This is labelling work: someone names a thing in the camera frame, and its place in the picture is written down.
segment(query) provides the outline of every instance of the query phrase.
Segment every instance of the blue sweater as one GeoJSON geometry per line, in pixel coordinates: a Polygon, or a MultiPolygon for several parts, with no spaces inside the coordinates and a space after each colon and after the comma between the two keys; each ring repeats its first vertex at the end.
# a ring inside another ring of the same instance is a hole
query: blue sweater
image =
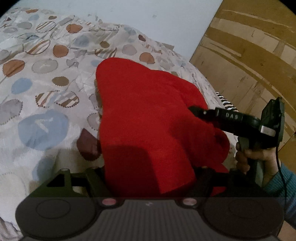
{"type": "MultiPolygon", "coordinates": [[[[285,220],[296,229],[296,175],[288,170],[283,163],[281,164],[281,171],[287,185],[287,211],[285,220]]],[[[284,207],[285,190],[279,172],[264,187],[264,190],[271,196],[277,197],[281,206],[284,207]]]]}

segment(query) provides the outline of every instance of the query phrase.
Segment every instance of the black cable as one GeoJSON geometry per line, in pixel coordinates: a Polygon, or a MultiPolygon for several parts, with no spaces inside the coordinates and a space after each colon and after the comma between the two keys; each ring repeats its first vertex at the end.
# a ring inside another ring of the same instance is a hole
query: black cable
{"type": "Polygon", "coordinates": [[[276,163],[278,166],[278,170],[279,170],[279,174],[281,176],[281,180],[283,182],[284,185],[284,190],[285,190],[285,203],[284,203],[284,217],[286,216],[286,211],[287,211],[287,185],[286,185],[286,181],[284,179],[283,173],[281,171],[281,167],[279,165],[279,155],[278,155],[278,151],[279,151],[279,146],[276,147],[276,163]]]}

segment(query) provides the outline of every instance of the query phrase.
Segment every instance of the person's hand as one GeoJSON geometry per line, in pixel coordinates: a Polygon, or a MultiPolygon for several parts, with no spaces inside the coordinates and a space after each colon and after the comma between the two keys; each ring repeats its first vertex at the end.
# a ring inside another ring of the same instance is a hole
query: person's hand
{"type": "Polygon", "coordinates": [[[246,174],[246,172],[250,169],[250,166],[248,165],[248,158],[265,161],[262,186],[266,186],[279,171],[276,163],[275,147],[257,151],[245,150],[244,152],[241,152],[239,143],[237,143],[236,149],[237,153],[235,155],[235,159],[237,160],[237,169],[241,170],[244,174],[246,174]]]}

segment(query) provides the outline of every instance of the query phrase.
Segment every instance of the bed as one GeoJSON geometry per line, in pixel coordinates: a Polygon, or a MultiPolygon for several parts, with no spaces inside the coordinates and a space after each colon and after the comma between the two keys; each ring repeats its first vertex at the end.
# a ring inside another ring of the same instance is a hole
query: bed
{"type": "MultiPolygon", "coordinates": [[[[209,108],[224,106],[198,69],[137,29],[10,9],[0,19],[0,240],[21,237],[17,205],[54,172],[104,165],[96,148],[103,113],[95,70],[111,57],[170,72],[193,83],[209,108]]],[[[237,140],[227,135],[229,169],[237,140]]]]}

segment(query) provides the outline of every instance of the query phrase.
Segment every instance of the ridged surface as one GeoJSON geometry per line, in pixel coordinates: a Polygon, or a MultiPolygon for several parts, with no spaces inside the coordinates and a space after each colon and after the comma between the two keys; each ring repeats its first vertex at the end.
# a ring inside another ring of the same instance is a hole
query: ridged surface
{"type": "MultiPolygon", "coordinates": [[[[173,200],[126,200],[104,210],[86,232],[68,241],[231,241],[210,229],[197,211],[178,207],[173,200]]],[[[275,241],[275,237],[261,239],[275,241]]],[[[35,241],[24,238],[22,241],[35,241]]]]}

